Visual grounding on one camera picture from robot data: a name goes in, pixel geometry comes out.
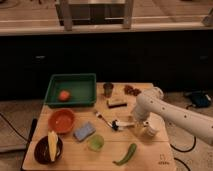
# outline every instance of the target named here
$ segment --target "cabinet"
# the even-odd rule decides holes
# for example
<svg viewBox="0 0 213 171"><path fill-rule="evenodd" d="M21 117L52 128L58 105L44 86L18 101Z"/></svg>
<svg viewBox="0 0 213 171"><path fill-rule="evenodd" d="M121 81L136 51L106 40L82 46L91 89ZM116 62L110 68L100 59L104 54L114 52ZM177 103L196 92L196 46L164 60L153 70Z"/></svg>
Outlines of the cabinet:
<svg viewBox="0 0 213 171"><path fill-rule="evenodd" d="M0 38L0 99L43 98L50 76L153 82L164 91L213 88L213 31L158 31Z"/></svg>

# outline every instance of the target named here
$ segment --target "green tray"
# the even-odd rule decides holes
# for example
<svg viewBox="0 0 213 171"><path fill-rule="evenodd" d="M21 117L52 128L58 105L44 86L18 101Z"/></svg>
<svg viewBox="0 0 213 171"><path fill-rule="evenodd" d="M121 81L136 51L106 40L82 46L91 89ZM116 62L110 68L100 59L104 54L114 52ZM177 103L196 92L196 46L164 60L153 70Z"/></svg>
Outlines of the green tray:
<svg viewBox="0 0 213 171"><path fill-rule="evenodd" d="M60 102L61 90L71 92L67 102ZM89 74L54 74L46 92L44 103L49 107L93 106L96 102L96 75Z"/></svg>

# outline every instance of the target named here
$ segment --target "cable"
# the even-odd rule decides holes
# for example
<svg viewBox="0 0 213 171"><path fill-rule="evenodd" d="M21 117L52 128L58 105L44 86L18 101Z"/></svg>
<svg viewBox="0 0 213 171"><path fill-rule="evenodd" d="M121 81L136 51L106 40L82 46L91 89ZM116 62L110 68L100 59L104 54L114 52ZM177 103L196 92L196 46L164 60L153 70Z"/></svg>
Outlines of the cable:
<svg viewBox="0 0 213 171"><path fill-rule="evenodd" d="M25 138L23 135L21 135L14 127L13 125L5 118L5 116L0 113L0 116L4 119L4 121L18 134L22 139L24 139L26 142L28 142L28 139Z"/></svg>
<svg viewBox="0 0 213 171"><path fill-rule="evenodd" d="M174 159L177 160L177 161L179 161L181 164L183 164L188 171L191 171L191 169L189 168L189 166L185 162L183 162L182 160L180 160L180 159L178 159L176 157L174 157Z"/></svg>
<svg viewBox="0 0 213 171"><path fill-rule="evenodd" d="M194 136L193 145L192 145L191 148L189 148L189 149L187 149L187 150L178 149L178 148L176 148L175 146L173 146L172 144L170 144L170 146L171 146L174 150L179 151L179 152L181 152L181 153L188 153L188 152L192 151L192 150L195 148L196 142L197 142L197 140L196 140L196 137Z"/></svg>

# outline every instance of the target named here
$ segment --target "red bowl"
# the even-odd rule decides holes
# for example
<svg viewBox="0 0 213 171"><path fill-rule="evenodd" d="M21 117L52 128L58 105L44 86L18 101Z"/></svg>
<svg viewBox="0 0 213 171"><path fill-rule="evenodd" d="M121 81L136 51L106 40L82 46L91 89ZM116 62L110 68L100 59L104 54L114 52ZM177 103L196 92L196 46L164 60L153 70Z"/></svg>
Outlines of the red bowl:
<svg viewBox="0 0 213 171"><path fill-rule="evenodd" d="M72 130L75 122L74 112L70 109L59 109L52 113L48 120L50 130L65 134Z"/></svg>

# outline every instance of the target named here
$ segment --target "gray floor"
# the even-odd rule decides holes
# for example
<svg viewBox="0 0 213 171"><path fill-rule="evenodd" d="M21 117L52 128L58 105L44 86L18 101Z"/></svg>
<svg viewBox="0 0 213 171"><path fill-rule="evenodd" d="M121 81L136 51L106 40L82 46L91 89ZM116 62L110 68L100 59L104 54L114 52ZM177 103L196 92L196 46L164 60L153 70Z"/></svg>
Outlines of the gray floor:
<svg viewBox="0 0 213 171"><path fill-rule="evenodd" d="M165 93L165 101L185 108L190 101L183 97L182 92ZM0 102L0 112L19 130L25 137L28 136L33 118L37 118L41 111L42 100L26 100L26 101L6 101ZM213 117L213 105L208 108L194 109L204 115ZM193 136L175 126L166 122L171 144L180 149L188 149L193 144ZM5 145L23 144L25 143L19 138L8 125L0 118L0 147ZM197 140L196 147L189 153L180 153L173 150L174 157L184 161L191 171L212 171L213 170L213 147ZM23 160L24 152L0 154L0 168L2 171L19 171ZM176 162L178 171L185 171L185 167Z"/></svg>

